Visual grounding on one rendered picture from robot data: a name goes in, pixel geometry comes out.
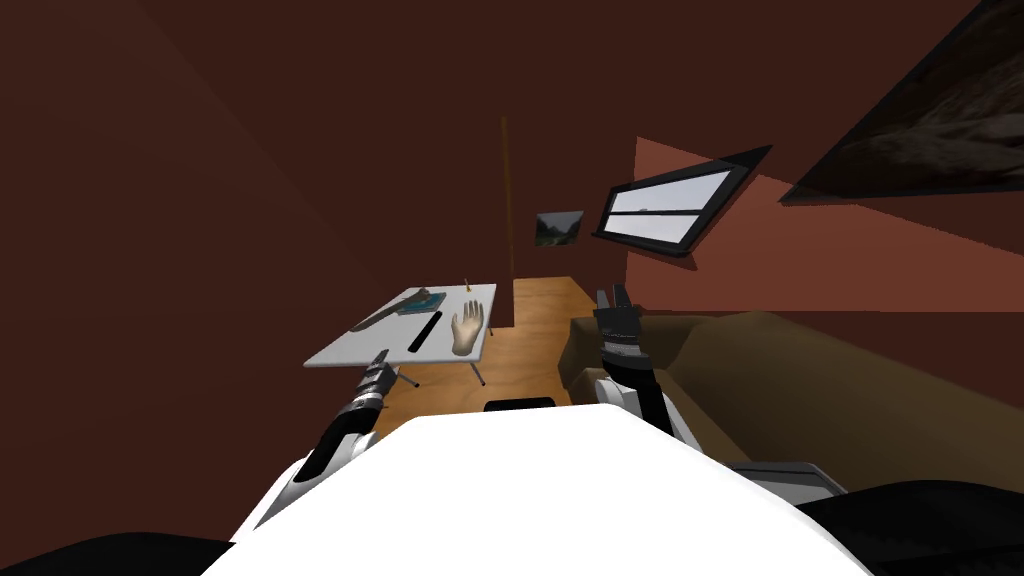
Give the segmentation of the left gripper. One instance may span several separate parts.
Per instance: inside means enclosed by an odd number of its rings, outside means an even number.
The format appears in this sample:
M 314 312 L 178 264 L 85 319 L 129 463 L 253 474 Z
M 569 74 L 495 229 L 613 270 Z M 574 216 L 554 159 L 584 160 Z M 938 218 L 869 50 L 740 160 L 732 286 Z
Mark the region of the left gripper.
M 361 389 L 390 389 L 393 386 L 398 375 L 386 361 L 388 353 L 388 349 L 383 349 L 366 367 L 360 380 Z

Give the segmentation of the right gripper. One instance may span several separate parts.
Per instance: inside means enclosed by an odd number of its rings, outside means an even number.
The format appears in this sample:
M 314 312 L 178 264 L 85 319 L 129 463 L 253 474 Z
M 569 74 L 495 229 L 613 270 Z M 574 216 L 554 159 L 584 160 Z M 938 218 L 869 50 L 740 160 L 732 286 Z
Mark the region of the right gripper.
M 593 311 L 598 330 L 605 341 L 637 341 L 642 332 L 641 314 L 632 303 L 624 284 L 612 286 L 613 304 L 604 289 L 596 291 L 597 308 Z

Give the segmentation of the white table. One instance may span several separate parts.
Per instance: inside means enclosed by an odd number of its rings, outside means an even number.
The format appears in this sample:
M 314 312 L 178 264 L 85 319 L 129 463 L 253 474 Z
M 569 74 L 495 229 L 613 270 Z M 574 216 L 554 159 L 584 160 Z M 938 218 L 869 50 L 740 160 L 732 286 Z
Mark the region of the white table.
M 419 353 L 413 354 L 407 349 L 433 313 L 415 315 L 393 313 L 360 332 L 351 332 L 350 330 L 345 332 L 307 359 L 303 366 L 305 368 L 366 367 L 377 354 L 388 349 L 386 360 L 397 367 L 453 363 L 468 363 L 475 367 L 481 360 L 483 340 L 489 330 L 490 312 L 497 286 L 495 284 L 476 284 L 471 285 L 471 293 L 466 292 L 464 284 L 425 287 L 429 292 L 445 292 L 447 295 L 438 307 L 443 317 L 434 327 Z M 404 289 L 378 311 L 412 295 L 419 288 Z M 464 304 L 469 300 L 478 300 L 483 306 L 483 329 L 470 355 L 456 356 L 451 351 L 453 344 L 451 318 L 454 313 L 462 314 Z

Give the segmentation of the black bar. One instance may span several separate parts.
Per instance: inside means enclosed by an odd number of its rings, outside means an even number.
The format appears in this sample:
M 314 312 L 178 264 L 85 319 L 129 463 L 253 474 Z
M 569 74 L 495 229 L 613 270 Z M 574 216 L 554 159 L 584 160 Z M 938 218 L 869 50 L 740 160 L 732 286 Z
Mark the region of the black bar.
M 419 353 L 419 351 L 423 346 L 424 342 L 430 336 L 430 334 L 432 333 L 434 327 L 437 325 L 437 323 L 440 321 L 440 319 L 442 317 L 443 317 L 443 314 L 439 310 L 435 311 L 432 314 L 432 316 L 430 317 L 430 319 L 428 320 L 428 322 L 424 325 L 424 327 L 416 335 L 416 337 L 414 338 L 414 340 L 412 341 L 412 343 L 409 345 L 409 347 L 408 347 L 407 351 L 409 353 L 413 353 L 413 354 Z

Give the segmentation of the long grey object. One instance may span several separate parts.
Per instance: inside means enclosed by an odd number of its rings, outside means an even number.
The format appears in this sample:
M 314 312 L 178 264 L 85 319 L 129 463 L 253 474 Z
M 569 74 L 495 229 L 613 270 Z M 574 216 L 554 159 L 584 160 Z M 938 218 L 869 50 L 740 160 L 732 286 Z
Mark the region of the long grey object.
M 389 315 L 397 312 L 398 310 L 403 308 L 404 306 L 410 305 L 410 304 L 414 304 L 414 303 L 417 303 L 417 302 L 425 301 L 429 297 L 430 297 L 430 292 L 426 288 L 419 288 L 412 295 L 410 295 L 408 297 L 404 297 L 403 299 L 401 299 L 401 300 L 399 300 L 399 301 L 397 301 L 397 302 L 395 302 L 393 304 L 390 304 L 390 305 L 388 305 L 385 308 L 382 308 L 382 310 L 378 311 L 377 313 L 375 313 L 371 317 L 367 318 L 362 322 L 356 324 L 355 326 L 353 326 L 350 329 L 350 331 L 351 332 L 360 332 L 360 331 L 369 328 L 373 324 L 379 322 L 380 320 L 382 320 L 382 319 L 388 317 Z

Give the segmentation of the small landscape picture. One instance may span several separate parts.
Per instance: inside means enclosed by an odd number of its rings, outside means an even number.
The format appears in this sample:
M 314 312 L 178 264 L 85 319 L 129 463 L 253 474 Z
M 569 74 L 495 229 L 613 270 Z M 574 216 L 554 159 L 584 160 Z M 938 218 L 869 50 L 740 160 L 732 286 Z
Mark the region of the small landscape picture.
M 565 246 L 577 243 L 584 212 L 539 213 L 536 216 L 535 246 Z

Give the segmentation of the beige hand sculpture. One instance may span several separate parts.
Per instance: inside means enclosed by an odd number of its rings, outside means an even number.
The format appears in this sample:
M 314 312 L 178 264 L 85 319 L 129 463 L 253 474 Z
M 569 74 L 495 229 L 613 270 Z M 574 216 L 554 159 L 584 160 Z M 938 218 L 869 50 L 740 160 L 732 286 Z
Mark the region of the beige hand sculpture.
M 472 353 L 483 329 L 483 320 L 484 310 L 478 300 L 469 300 L 464 304 L 462 314 L 452 315 L 453 355 L 468 356 Z

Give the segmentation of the black framed window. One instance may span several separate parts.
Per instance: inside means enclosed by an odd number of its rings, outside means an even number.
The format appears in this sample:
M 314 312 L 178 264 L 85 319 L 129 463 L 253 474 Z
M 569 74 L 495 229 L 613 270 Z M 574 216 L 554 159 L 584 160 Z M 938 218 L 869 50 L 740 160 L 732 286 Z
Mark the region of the black framed window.
M 610 189 L 592 235 L 669 257 L 686 257 L 753 176 L 762 146 Z

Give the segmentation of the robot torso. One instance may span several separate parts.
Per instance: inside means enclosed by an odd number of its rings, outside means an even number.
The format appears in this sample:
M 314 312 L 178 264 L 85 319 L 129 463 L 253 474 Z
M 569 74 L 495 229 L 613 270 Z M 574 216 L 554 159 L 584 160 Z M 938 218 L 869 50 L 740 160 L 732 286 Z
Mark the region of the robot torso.
M 808 516 L 613 405 L 413 419 L 203 576 L 871 576 Z

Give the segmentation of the brown sofa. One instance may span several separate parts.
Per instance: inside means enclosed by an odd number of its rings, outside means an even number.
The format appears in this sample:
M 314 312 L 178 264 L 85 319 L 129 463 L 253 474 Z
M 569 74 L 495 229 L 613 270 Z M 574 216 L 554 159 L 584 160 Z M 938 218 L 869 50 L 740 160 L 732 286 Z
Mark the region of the brown sofa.
M 807 462 L 848 490 L 955 480 L 1024 493 L 1024 410 L 778 315 L 646 316 L 641 349 L 721 461 Z

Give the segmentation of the large dark picture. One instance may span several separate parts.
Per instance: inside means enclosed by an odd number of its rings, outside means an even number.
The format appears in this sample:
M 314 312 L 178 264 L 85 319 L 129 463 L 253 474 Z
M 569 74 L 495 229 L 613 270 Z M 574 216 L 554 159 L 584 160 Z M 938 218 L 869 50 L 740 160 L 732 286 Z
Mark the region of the large dark picture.
M 1024 190 L 1024 0 L 979 0 L 782 197 Z

